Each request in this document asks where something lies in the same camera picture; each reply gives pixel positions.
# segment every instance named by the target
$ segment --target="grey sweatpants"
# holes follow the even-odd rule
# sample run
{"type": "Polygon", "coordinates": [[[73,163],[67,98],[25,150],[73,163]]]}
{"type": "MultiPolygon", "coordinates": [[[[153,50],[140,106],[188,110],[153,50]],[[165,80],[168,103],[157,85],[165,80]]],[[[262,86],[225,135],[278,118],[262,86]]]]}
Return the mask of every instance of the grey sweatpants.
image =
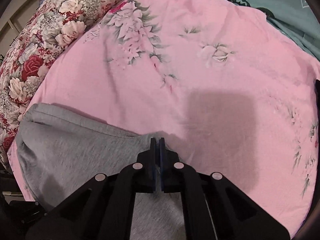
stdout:
{"type": "MultiPolygon", "coordinates": [[[[34,198],[50,210],[98,173],[112,175],[148,150],[138,136],[63,108],[34,104],[16,136],[18,159],[34,198]]],[[[137,194],[131,239],[185,239],[179,194],[137,194]]]]}

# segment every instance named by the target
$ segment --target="floral print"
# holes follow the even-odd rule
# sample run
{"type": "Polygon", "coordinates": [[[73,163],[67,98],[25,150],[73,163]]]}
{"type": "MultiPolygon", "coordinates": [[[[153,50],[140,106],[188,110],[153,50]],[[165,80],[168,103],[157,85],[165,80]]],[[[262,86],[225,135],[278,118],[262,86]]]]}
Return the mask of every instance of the floral print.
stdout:
{"type": "MultiPolygon", "coordinates": [[[[9,167],[6,152],[19,122],[55,59],[119,1],[45,0],[11,45],[0,67],[0,162],[4,167],[9,167]]],[[[128,59],[137,56],[133,47],[128,51],[128,59]]]]}
{"type": "MultiPolygon", "coordinates": [[[[292,125],[296,126],[297,125],[297,121],[299,120],[299,114],[297,113],[297,109],[293,109],[290,110],[290,108],[288,107],[288,111],[289,111],[289,116],[292,122],[292,125]]],[[[296,140],[298,143],[298,147],[296,150],[296,153],[294,155],[294,162],[293,162],[293,168],[292,168],[292,173],[294,171],[295,168],[297,168],[301,162],[301,158],[304,156],[305,159],[305,164],[304,167],[302,167],[302,174],[304,174],[306,176],[305,180],[304,180],[304,184],[303,184],[303,191],[301,193],[302,197],[304,196],[305,192],[308,189],[308,186],[310,185],[310,175],[311,173],[315,170],[315,163],[316,163],[316,155],[315,154],[311,154],[310,152],[312,152],[313,149],[318,147],[318,139],[317,139],[317,128],[318,128],[318,121],[313,122],[311,127],[310,127],[310,131],[309,134],[304,135],[304,139],[302,140],[301,143],[300,140],[296,140]]]]}
{"type": "Polygon", "coordinates": [[[214,60],[225,62],[232,54],[235,52],[231,51],[227,45],[218,43],[217,45],[202,45],[198,56],[205,61],[206,67],[211,67],[214,60]]]}
{"type": "Polygon", "coordinates": [[[108,59],[108,62],[125,67],[134,64],[144,53],[163,62],[164,55],[160,52],[164,46],[156,35],[161,28],[157,24],[151,24],[154,18],[149,7],[142,7],[137,0],[122,2],[111,9],[102,24],[115,28],[122,53],[118,58],[108,59]]]}
{"type": "Polygon", "coordinates": [[[191,29],[189,28],[184,28],[184,34],[179,34],[180,37],[186,38],[188,34],[195,34],[195,33],[199,33],[201,30],[196,28],[196,27],[192,27],[191,29]]]}

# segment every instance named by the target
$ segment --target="teal fabric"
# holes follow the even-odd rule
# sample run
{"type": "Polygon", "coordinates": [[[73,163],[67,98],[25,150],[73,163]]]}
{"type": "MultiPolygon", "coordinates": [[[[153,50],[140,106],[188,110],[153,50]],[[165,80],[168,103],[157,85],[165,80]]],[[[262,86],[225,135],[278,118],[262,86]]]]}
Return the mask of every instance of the teal fabric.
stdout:
{"type": "Polygon", "coordinates": [[[282,30],[303,50],[320,60],[320,24],[305,0],[233,0],[239,5],[265,8],[270,23],[282,30]]]}

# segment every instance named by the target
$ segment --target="floral blanket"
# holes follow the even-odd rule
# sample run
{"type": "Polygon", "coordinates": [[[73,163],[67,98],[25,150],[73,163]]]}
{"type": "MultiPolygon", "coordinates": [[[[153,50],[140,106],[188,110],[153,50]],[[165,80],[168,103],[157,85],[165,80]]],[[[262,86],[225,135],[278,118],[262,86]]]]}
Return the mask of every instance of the floral blanket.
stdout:
{"type": "Polygon", "coordinates": [[[56,58],[120,0],[45,0],[0,68],[0,162],[30,100],[56,58]]]}

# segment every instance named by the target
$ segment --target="bed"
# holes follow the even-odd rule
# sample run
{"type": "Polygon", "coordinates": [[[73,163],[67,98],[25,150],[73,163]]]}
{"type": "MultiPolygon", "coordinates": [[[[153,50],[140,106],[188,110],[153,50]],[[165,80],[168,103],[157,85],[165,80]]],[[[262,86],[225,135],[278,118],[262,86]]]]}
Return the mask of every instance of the bed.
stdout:
{"type": "MultiPolygon", "coordinates": [[[[184,162],[222,172],[296,235],[318,194],[313,55],[264,12],[227,0],[122,0],[73,38],[50,71],[26,77],[39,88],[17,119],[43,102],[138,134],[161,132],[184,162]]],[[[15,142],[8,156],[34,200],[15,142]]]]}

